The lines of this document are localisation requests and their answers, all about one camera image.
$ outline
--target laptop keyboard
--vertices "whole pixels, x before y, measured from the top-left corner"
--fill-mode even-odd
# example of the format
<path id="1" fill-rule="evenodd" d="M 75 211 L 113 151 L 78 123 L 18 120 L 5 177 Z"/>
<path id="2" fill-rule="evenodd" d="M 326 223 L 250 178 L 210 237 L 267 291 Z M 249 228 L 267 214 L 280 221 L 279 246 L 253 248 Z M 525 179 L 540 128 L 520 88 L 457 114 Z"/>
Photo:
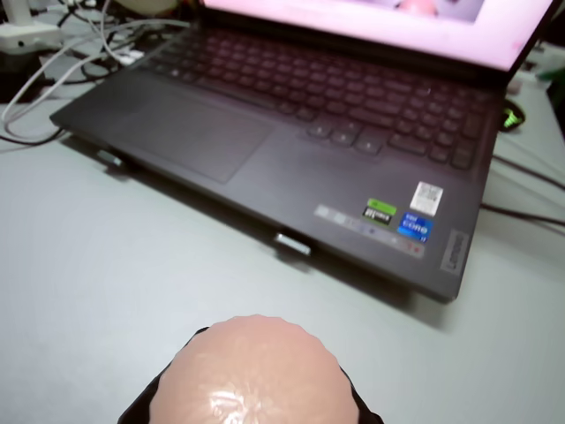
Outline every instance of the laptop keyboard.
<path id="1" fill-rule="evenodd" d="M 188 31 L 141 67 L 293 116 L 310 137 L 337 148 L 377 155 L 386 145 L 458 170 L 473 165 L 492 100 L 472 88 L 220 30 Z"/>

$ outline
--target laptop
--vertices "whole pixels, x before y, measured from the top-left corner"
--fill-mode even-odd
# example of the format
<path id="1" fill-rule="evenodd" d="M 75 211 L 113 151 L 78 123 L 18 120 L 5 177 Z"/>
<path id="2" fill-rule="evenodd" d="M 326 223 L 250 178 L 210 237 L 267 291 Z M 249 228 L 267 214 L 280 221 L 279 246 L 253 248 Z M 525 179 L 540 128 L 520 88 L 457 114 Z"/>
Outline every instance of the laptop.
<path id="1" fill-rule="evenodd" d="M 505 87 L 558 3 L 203 0 L 191 28 L 52 120 L 301 253 L 449 302 Z"/>

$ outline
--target blue sticker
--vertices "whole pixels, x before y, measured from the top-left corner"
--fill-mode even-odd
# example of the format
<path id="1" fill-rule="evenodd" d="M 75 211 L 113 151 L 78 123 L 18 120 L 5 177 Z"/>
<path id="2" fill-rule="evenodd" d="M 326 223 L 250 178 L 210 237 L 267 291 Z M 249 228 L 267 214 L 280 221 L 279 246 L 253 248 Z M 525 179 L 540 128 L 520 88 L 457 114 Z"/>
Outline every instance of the blue sticker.
<path id="1" fill-rule="evenodd" d="M 433 222 L 418 215 L 406 213 L 400 222 L 398 232 L 403 236 L 425 243 L 430 238 Z"/>

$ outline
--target desk surface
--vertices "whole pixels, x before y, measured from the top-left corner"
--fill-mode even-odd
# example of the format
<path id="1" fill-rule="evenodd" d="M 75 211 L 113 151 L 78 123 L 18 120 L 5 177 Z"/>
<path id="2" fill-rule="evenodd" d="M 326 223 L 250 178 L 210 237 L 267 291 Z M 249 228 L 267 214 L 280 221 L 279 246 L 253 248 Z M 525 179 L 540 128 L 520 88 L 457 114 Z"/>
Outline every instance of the desk surface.
<path id="1" fill-rule="evenodd" d="M 513 140 L 565 170 L 544 92 L 517 100 L 529 121 Z M 510 144 L 498 153 L 551 174 Z M 565 421 L 555 232 L 481 212 L 460 297 L 442 306 L 328 258 L 279 258 L 267 228 L 157 176 L 107 172 L 76 140 L 0 142 L 0 199 L 3 422 L 116 422 L 196 329 L 248 314 L 319 337 L 387 424 Z M 485 200 L 565 218 L 562 193 L 496 163 Z"/>

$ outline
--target laptop screen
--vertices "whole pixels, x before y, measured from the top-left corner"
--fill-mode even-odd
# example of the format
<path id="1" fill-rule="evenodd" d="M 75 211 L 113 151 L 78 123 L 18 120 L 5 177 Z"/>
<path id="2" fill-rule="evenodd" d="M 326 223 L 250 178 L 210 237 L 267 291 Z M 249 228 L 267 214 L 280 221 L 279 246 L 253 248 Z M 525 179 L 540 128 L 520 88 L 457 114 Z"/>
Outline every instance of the laptop screen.
<path id="1" fill-rule="evenodd" d="M 552 0 L 205 0 L 207 7 L 509 71 Z"/>

